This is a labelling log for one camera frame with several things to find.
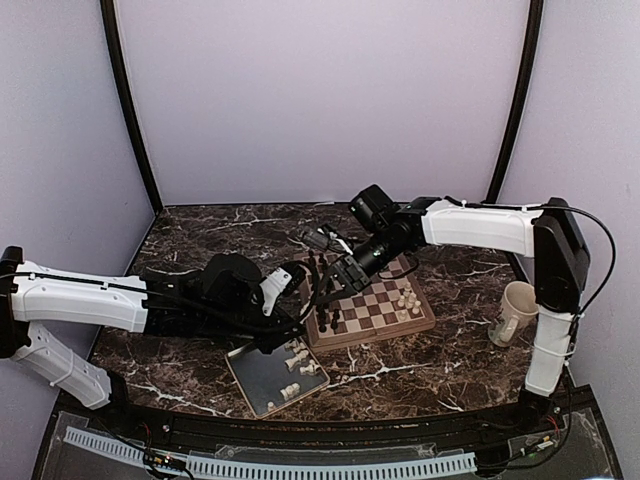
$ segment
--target white wall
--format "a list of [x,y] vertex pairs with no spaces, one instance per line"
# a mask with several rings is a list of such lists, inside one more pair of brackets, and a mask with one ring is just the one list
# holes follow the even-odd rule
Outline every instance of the white wall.
[[165,203],[484,198],[528,1],[117,3]]
[[[152,220],[120,111],[99,2],[0,5],[0,250],[122,274]],[[81,355],[92,327],[57,325]],[[0,472],[26,480],[57,390],[0,361]]]
[[[640,471],[640,4],[548,2],[503,202],[563,196],[610,226],[619,262],[588,310],[572,362],[591,383],[629,478]],[[606,237],[581,222],[590,291],[609,262]]]

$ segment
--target marble surface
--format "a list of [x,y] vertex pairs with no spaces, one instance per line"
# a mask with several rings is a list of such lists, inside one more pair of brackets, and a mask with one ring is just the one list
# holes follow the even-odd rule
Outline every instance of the marble surface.
[[[215,253],[238,252],[266,273],[295,253],[304,225],[329,223],[365,236],[344,205],[243,205],[167,208],[133,273],[183,272]],[[504,287],[515,278],[500,252],[427,247],[416,276],[436,316],[427,332],[318,354],[328,388],[272,420],[380,420],[467,411],[517,399],[531,354],[532,327],[513,346],[494,346]],[[131,400],[173,411],[252,418],[224,356],[237,342],[155,338],[103,329],[93,362],[127,381]]]

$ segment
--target black chess piece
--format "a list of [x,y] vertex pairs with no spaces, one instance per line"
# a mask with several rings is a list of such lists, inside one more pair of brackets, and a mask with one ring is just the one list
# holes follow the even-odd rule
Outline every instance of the black chess piece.
[[320,333],[327,331],[327,312],[324,309],[324,305],[316,306],[316,314],[318,317],[318,330]]
[[331,315],[331,329],[335,332],[338,329],[338,320],[340,319],[340,310],[337,308],[333,311]]
[[324,258],[324,255],[322,253],[320,254],[319,261],[320,261],[320,271],[322,273],[326,272],[327,266],[328,266],[327,259]]

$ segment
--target chessboard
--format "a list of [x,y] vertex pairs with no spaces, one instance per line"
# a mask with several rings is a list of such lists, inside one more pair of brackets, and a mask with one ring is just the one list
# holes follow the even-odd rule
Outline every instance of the chessboard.
[[[313,254],[316,268],[322,275],[319,254]],[[323,254],[327,263],[331,264],[339,255],[331,252]],[[309,254],[295,256],[298,260],[309,261]],[[400,255],[391,262],[383,277],[397,277],[407,271],[410,265],[404,255]],[[398,300],[405,288],[409,287],[416,294],[421,305],[418,313],[413,309],[401,307]],[[311,297],[311,276],[300,285],[302,302],[308,302]],[[339,313],[337,328],[331,328],[331,318],[334,311]],[[306,320],[309,346],[314,352],[325,352],[337,348],[350,347],[361,343],[386,340],[411,333],[422,332],[435,327],[436,320],[427,299],[413,274],[399,279],[385,279],[378,275],[371,279],[364,291],[353,297],[336,300],[329,305],[326,329],[320,331],[318,315],[314,309]]]

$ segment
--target black cable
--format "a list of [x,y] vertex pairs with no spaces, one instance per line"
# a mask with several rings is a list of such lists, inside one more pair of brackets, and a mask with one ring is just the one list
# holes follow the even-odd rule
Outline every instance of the black cable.
[[567,411],[568,411],[569,418],[567,420],[567,428],[565,430],[565,433],[564,433],[563,437],[560,439],[560,441],[558,442],[558,444],[555,446],[554,450],[551,453],[549,453],[549,455],[544,457],[541,461],[539,461],[537,463],[534,463],[534,464],[531,464],[531,465],[509,465],[509,463],[511,463],[514,460],[517,460],[519,458],[524,458],[526,455],[528,455],[530,453],[535,453],[535,450],[533,450],[531,452],[528,452],[528,453],[525,453],[524,455],[523,455],[523,453],[521,451],[518,451],[517,453],[515,453],[514,455],[512,455],[508,459],[503,460],[502,462],[486,463],[486,464],[478,463],[477,464],[478,467],[480,467],[480,468],[495,468],[495,469],[502,468],[504,470],[530,470],[532,468],[537,468],[540,465],[543,465],[543,464],[547,463],[549,460],[551,460],[553,457],[555,457],[562,450],[562,448],[567,443],[567,439],[569,438],[569,435],[571,434],[571,425],[572,425],[572,417],[573,417],[573,404],[572,404],[572,397],[571,397],[571,382],[568,380],[569,379],[569,371],[568,371],[567,367],[564,367],[563,370],[564,370],[564,375],[565,375],[565,388],[567,389],[567,399],[568,399]]
[[[134,450],[137,450],[139,452],[142,452],[143,455],[148,455],[149,453],[154,454],[153,450],[151,449],[151,437],[148,437],[147,440],[147,444],[146,446],[143,448],[139,445],[136,445],[135,443],[131,443],[129,440],[127,440],[124,437],[121,437],[120,435],[118,435],[117,433],[115,433],[114,431],[112,431],[109,427],[107,427],[104,422],[99,418],[99,417],[95,417],[96,422],[109,434],[111,435],[113,438],[115,438],[116,440],[118,440],[119,442],[127,445],[128,447],[133,448]],[[157,470],[155,468],[155,466],[153,464],[151,464],[150,462],[145,461],[144,456],[143,456],[143,460],[142,463],[145,467],[150,467],[151,470],[153,470],[153,472],[155,473],[154,476],[156,476],[156,478],[159,479],[170,479],[170,478],[175,478],[177,475],[171,475],[171,474],[166,474],[163,472],[160,472],[159,470]],[[195,480],[195,477],[193,476],[193,474],[189,471],[189,469],[185,468],[175,468],[175,467],[171,467],[174,468],[175,470],[178,470],[180,472],[184,472],[186,473],[190,480]]]
[[[300,260],[294,260],[290,263],[296,263],[299,265],[304,266],[305,268],[307,268],[310,272],[311,272],[311,283],[312,283],[312,288],[314,290],[314,294],[317,297],[317,287],[319,284],[319,278],[318,278],[318,274],[317,272],[315,272],[315,270],[308,265],[305,262],[302,262]],[[11,273],[11,274],[6,274],[6,277],[11,277],[11,276],[23,276],[23,277],[28,277],[30,275],[35,275],[36,277],[39,278],[48,278],[51,280],[60,280],[60,281],[65,281],[65,282],[72,282],[72,283],[82,283],[82,284],[88,284],[88,285],[105,285],[105,282],[102,282],[100,280],[92,280],[92,279],[86,279],[86,278],[77,278],[77,277],[67,277],[67,276],[63,276],[63,275],[54,275],[54,274],[50,274],[50,273],[41,273],[41,272],[15,272],[15,273]],[[309,314],[309,312],[311,311],[310,307],[307,307],[307,309],[304,312],[304,316],[300,315],[300,318],[298,318],[297,320],[293,320],[291,322],[288,322],[286,324],[283,325],[278,325],[276,327],[256,327],[253,325],[247,325],[245,323],[241,323],[241,322],[236,322],[234,320],[232,320],[231,318],[229,318],[225,312],[222,312],[214,307],[211,307],[209,305],[204,305],[200,302],[196,302],[194,300],[189,300],[187,298],[184,297],[175,297],[173,295],[168,295],[166,293],[161,293],[161,292],[154,292],[152,290],[148,290],[146,288],[138,288],[138,287],[132,287],[129,285],[120,285],[117,283],[106,283],[106,286],[108,288],[114,288],[114,289],[118,289],[118,290],[125,290],[128,292],[134,292],[134,293],[141,293],[144,295],[155,295],[157,297],[160,298],[164,298],[167,299],[169,301],[171,301],[174,304],[178,304],[178,305],[184,305],[184,306],[188,306],[190,308],[193,308],[194,310],[198,310],[200,312],[206,313],[207,315],[212,315],[222,321],[224,321],[225,323],[234,326],[240,330],[244,330],[247,333],[252,333],[252,334],[271,334],[271,333],[283,333],[286,332],[294,327],[296,327],[297,325],[299,325],[302,320],[304,319],[304,317],[306,317],[306,315]]]
[[604,222],[602,220],[600,220],[598,217],[596,217],[592,213],[589,213],[586,210],[581,210],[579,208],[570,207],[568,205],[547,205],[547,204],[533,205],[533,206],[523,206],[523,205],[487,205],[487,204],[484,204],[484,203],[465,203],[465,202],[461,202],[460,200],[456,200],[455,198],[450,197],[450,196],[446,196],[446,197],[444,197],[444,199],[449,201],[449,202],[451,202],[452,204],[454,204],[457,207],[464,207],[464,208],[475,208],[475,209],[490,208],[490,209],[499,209],[499,210],[523,210],[523,209],[526,209],[526,210],[529,210],[529,211],[563,210],[563,211],[566,211],[566,212],[577,213],[578,215],[582,215],[584,217],[587,217],[591,221],[595,222],[602,229],[602,231],[607,236],[607,239],[609,240],[609,245],[611,246],[611,263],[609,264],[609,269],[607,271],[607,274],[604,276],[604,279],[602,280],[602,282],[600,282],[600,285],[598,286],[598,288],[596,288],[596,290],[593,293],[593,295],[591,295],[591,297],[589,297],[589,300],[587,300],[584,303],[584,305],[578,310],[578,313],[576,314],[576,319],[575,319],[576,323],[580,321],[580,317],[584,314],[584,312],[589,307],[589,305],[591,305],[593,303],[593,301],[596,299],[596,297],[598,295],[600,295],[600,292],[602,292],[602,290],[607,285],[607,283],[609,283],[609,279],[611,278],[611,275],[613,274],[613,269],[615,267],[617,256],[618,256],[617,248],[616,248],[616,242],[615,242],[615,239],[613,238],[613,234],[611,233],[609,228],[604,224]]

